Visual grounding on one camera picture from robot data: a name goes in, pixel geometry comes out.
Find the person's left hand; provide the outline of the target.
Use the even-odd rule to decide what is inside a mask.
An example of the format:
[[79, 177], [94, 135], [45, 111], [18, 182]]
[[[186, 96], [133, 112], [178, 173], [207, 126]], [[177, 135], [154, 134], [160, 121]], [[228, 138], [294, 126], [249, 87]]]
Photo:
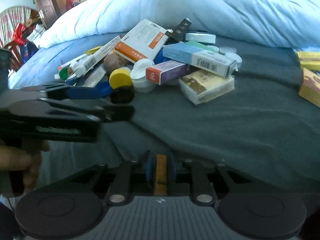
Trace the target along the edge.
[[41, 141], [40, 148], [33, 153], [1, 145], [1, 173], [28, 170], [23, 177], [23, 185], [26, 191], [32, 191], [39, 177], [39, 169], [42, 163], [41, 152], [48, 152], [49, 150], [48, 141]]

